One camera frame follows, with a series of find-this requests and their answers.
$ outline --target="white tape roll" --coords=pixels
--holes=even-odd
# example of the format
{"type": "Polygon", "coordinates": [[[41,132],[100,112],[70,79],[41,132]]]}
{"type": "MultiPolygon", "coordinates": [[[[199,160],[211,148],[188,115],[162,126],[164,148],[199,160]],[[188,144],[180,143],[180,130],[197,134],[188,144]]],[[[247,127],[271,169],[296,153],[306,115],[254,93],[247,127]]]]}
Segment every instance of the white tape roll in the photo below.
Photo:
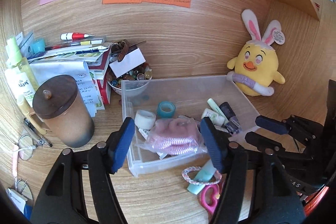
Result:
{"type": "Polygon", "coordinates": [[[156,115],[147,110],[138,110],[135,114],[134,123],[138,128],[150,130],[154,126],[156,115]]]}

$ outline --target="pink scissors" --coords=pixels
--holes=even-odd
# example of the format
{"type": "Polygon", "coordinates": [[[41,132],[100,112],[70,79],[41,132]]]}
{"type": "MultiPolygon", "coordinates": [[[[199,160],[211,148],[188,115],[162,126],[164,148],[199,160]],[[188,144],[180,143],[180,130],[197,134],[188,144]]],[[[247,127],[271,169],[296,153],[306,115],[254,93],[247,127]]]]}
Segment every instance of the pink scissors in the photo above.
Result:
{"type": "Polygon", "coordinates": [[[203,190],[201,192],[200,204],[208,211],[210,216],[213,215],[213,213],[216,209],[220,193],[221,193],[221,190],[220,190],[218,184],[207,185],[203,188],[203,190]],[[207,203],[207,197],[206,197],[206,193],[209,189],[212,189],[212,193],[210,195],[210,204],[207,203]]]}

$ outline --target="spray bottle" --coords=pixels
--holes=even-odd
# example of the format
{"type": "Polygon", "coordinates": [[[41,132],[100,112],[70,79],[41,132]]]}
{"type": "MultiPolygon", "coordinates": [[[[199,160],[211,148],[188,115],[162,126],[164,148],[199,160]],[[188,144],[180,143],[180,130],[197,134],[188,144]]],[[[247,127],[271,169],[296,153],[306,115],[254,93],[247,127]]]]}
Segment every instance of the spray bottle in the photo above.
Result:
{"type": "Polygon", "coordinates": [[[10,37],[7,40],[7,52],[12,73],[16,75],[16,83],[21,93],[26,98],[29,105],[33,106],[33,98],[35,92],[39,88],[39,84],[31,70],[28,60],[22,57],[15,37],[10,37]]]}

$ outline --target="clear plastic box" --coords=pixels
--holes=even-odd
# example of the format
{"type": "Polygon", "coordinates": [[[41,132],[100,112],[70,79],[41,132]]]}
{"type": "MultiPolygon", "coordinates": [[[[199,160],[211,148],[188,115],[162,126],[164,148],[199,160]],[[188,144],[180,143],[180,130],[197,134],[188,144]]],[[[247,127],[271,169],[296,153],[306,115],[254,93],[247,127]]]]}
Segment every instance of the clear plastic box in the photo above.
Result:
{"type": "MultiPolygon", "coordinates": [[[[156,113],[162,101],[173,102],[175,116],[185,115],[200,121],[205,108],[210,108],[207,100],[212,98],[218,105],[228,102],[235,112],[241,127],[242,138],[257,128],[255,119],[259,115],[246,96],[225,75],[199,76],[143,81],[122,81],[123,119],[134,119],[137,110],[145,109],[156,113]]],[[[200,154],[167,156],[160,160],[156,153],[136,146],[144,138],[137,127],[127,152],[128,168],[137,177],[140,174],[155,173],[195,160],[200,154]]]]}

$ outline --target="lid knob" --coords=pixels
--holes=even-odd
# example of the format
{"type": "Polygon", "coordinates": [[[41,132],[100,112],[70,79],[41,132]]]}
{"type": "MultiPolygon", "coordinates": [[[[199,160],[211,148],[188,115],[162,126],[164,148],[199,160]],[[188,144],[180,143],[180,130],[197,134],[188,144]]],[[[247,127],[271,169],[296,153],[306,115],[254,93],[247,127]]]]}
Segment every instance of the lid knob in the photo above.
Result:
{"type": "Polygon", "coordinates": [[[43,91],[44,98],[47,100],[51,98],[51,91],[50,90],[44,90],[43,91]]]}

